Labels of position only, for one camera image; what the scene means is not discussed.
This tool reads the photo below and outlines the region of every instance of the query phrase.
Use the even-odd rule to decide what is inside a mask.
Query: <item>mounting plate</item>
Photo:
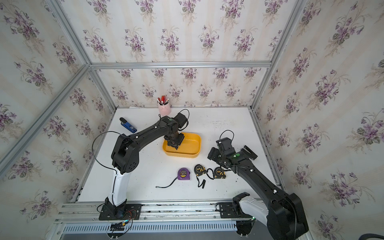
[[[219,202],[220,218],[252,218],[248,214],[237,214],[231,202]]]
[[[127,209],[127,211],[135,210],[136,215],[134,215],[133,220],[138,220],[140,217],[141,206],[142,206],[141,204],[126,204],[125,208]],[[109,210],[107,209],[107,206],[103,205],[100,216],[99,216],[99,220],[100,221],[101,220],[127,220],[130,217],[131,217],[130,214],[127,213],[124,217],[117,219],[113,217],[113,214],[111,214],[111,212],[109,212]]]

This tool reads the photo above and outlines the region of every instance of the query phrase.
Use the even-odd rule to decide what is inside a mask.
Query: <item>white tabletop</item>
[[[172,108],[170,117],[182,108]],[[200,183],[206,180],[204,189],[197,187],[194,166],[203,165],[206,169],[218,167],[214,161],[207,159],[212,147],[216,147],[216,140],[224,130],[235,133],[232,142],[236,151],[247,145],[258,155],[253,164],[271,182],[275,183],[272,172],[266,160],[262,145],[257,136],[248,108],[188,108],[190,112],[189,125],[184,132],[200,135],[202,139],[201,151],[196,158],[171,157],[162,150],[163,137],[158,138],[144,147],[139,153],[139,165],[132,171],[127,190],[129,201],[165,201],[165,200],[224,200],[232,199],[239,193],[247,192],[258,197],[255,191],[237,174],[225,172],[225,179],[209,179],[206,174],[200,176]],[[119,108],[109,127],[109,131],[116,131],[126,135],[131,134],[121,126],[119,118],[125,118],[137,131],[141,131],[159,120],[157,108]],[[109,132],[102,143],[97,159],[102,164],[112,167],[111,154],[118,134]],[[223,137],[232,137],[231,132],[225,132]],[[161,189],[155,186],[168,186],[177,176],[180,168],[186,167],[190,171],[190,180],[176,180],[172,186]],[[113,171],[94,163],[79,197],[79,202],[102,202],[111,190]]]

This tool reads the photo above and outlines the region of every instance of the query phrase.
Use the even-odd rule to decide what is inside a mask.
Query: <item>wall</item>
[[[92,62],[269,61],[294,3],[61,2]],[[173,106],[246,106],[264,73],[265,68],[190,68],[102,70],[99,74],[119,106],[156,106],[156,98],[166,92]]]
[[[308,1],[256,109],[314,239],[384,235],[383,16],[383,1]]]
[[[81,63],[44,1],[0,0],[0,11],[3,157]],[[84,78],[0,180],[0,239],[45,239],[60,204],[74,200],[90,145],[110,116]]]
[[[79,66],[44,1],[0,1],[0,158]]]
[[[266,68],[120,69],[99,72],[120,107],[249,106]]]
[[[84,78],[2,179],[0,206],[7,217],[0,220],[1,239],[45,239],[60,204],[75,200],[93,139],[110,117],[96,87]]]

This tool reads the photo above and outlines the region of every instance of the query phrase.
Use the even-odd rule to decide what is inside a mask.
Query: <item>pink pen holder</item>
[[[160,115],[167,116],[170,114],[170,103],[167,103],[165,105],[157,104],[157,106],[159,107]]]

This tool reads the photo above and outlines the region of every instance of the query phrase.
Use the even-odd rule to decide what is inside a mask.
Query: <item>yellow plastic container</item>
[[[183,132],[184,140],[176,150],[174,147],[168,146],[168,141],[164,140],[163,151],[168,156],[174,157],[197,157],[201,150],[201,137],[198,134]]]

